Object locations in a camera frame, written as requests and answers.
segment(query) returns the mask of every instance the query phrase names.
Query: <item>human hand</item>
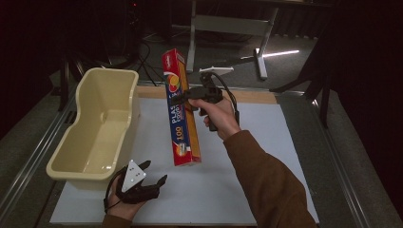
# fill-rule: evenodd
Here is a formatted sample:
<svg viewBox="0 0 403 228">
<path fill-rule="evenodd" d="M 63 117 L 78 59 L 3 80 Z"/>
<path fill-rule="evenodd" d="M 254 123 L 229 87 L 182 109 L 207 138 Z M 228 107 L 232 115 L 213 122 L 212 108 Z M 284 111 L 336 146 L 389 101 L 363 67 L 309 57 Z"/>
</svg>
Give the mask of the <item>human hand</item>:
<svg viewBox="0 0 403 228">
<path fill-rule="evenodd" d="M 226 98 L 216 104 L 207 103 L 201 99 L 189 99 L 188 101 L 192 106 L 203 108 L 207 112 L 208 117 L 204 118 L 204 124 L 208 126 L 210 122 L 214 123 L 222 140 L 225 141 L 240 131 L 240 126 L 235 120 L 232 104 Z"/>
<path fill-rule="evenodd" d="M 112 191 L 108 198 L 108 204 L 110 208 L 107 210 L 107 214 L 127 220 L 133 220 L 134 216 L 145 204 L 145 201 L 139 202 L 137 204 L 129 204 L 120 201 L 120 199 L 116 196 L 116 186 L 118 185 L 118 179 L 121 177 L 122 176 L 117 177 L 115 181 L 112 183 L 111 187 Z"/>
</svg>

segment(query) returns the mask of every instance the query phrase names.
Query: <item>plastic tub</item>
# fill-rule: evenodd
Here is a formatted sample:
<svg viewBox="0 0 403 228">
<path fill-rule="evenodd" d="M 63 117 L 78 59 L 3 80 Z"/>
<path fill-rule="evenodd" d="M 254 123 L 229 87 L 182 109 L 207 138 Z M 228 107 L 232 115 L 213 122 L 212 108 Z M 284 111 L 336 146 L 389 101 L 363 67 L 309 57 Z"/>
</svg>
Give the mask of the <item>plastic tub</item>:
<svg viewBox="0 0 403 228">
<path fill-rule="evenodd" d="M 77 87 L 77 118 L 47 165 L 55 180 L 105 181 L 129 162 L 140 115 L 132 70 L 93 68 Z"/>
</svg>

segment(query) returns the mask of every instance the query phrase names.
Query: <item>red and yellow box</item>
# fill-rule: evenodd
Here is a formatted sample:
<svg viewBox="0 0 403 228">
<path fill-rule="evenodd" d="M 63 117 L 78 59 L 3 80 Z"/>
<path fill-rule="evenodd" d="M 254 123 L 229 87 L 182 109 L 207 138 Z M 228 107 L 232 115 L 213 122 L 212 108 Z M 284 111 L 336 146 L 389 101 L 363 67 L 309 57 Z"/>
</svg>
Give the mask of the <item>red and yellow box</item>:
<svg viewBox="0 0 403 228">
<path fill-rule="evenodd" d="M 163 77 L 168 102 L 175 165 L 201 162 L 195 117 L 189 103 L 170 105 L 173 97 L 189 88 L 183 56 L 174 48 L 163 54 Z"/>
</svg>

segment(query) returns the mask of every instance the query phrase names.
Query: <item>floor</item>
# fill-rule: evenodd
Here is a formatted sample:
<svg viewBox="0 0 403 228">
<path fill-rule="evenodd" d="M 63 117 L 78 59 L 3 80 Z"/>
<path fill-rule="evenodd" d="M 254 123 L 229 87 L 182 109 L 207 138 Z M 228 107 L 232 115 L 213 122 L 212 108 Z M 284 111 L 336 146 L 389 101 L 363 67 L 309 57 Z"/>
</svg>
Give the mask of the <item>floor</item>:
<svg viewBox="0 0 403 228">
<path fill-rule="evenodd" d="M 144 37 L 141 53 L 146 59 L 147 72 L 139 69 L 141 84 L 161 81 L 161 56 L 177 48 L 187 54 L 188 30 L 178 28 L 170 42 L 150 33 Z M 198 33 L 195 58 L 195 72 L 188 74 L 191 84 L 198 84 L 196 72 L 205 67 L 233 67 L 234 72 L 223 76 L 230 87 L 270 89 L 295 80 L 315 39 L 275 36 L 269 41 L 266 53 L 298 50 L 298 53 L 284 54 L 265 59 L 269 78 L 262 81 L 251 58 L 253 48 L 259 46 L 259 37 L 225 36 L 217 42 L 212 33 Z M 58 78 L 58 72 L 50 76 Z M 317 118 L 317 108 L 301 96 L 309 82 L 298 85 L 284 94 L 277 94 L 278 103 L 286 117 L 301 166 L 309 184 L 309 190 L 317 209 L 322 228 L 338 227 L 403 227 L 401 219 L 393 209 L 383 187 L 377 178 L 365 150 L 354 128 L 340 104 L 337 94 L 332 92 L 329 103 L 328 125 L 322 127 Z M 64 227 L 51 224 L 54 206 L 63 190 L 64 182 L 51 180 L 46 174 L 46 164 L 60 141 L 63 132 L 70 125 L 68 111 L 57 111 L 59 97 L 47 95 L 31 112 L 0 142 L 1 180 L 0 196 L 11 196 L 8 190 L 17 182 L 25 189 L 13 195 L 9 210 L 3 211 L 1 227 Z M 58 129 L 51 142 L 43 142 L 49 135 L 50 125 Z M 31 175 L 28 164 L 34 164 Z M 86 227 L 99 227 L 93 224 Z"/>
</svg>

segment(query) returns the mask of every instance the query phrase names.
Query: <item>brown sleeve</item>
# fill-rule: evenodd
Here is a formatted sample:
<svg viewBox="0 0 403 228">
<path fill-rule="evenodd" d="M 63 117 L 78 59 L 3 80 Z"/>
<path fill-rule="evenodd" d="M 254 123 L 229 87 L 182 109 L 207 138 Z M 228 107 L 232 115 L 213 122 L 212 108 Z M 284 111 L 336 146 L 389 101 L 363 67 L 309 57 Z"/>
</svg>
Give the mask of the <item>brown sleeve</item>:
<svg viewBox="0 0 403 228">
<path fill-rule="evenodd" d="M 127 220 L 120 217 L 115 217 L 111 215 L 105 215 L 104 221 L 102 222 L 103 228 L 129 228 L 131 225 L 131 220 Z"/>
<path fill-rule="evenodd" d="M 231 136 L 224 145 L 258 227 L 316 227 L 303 185 L 249 131 Z"/>
</svg>

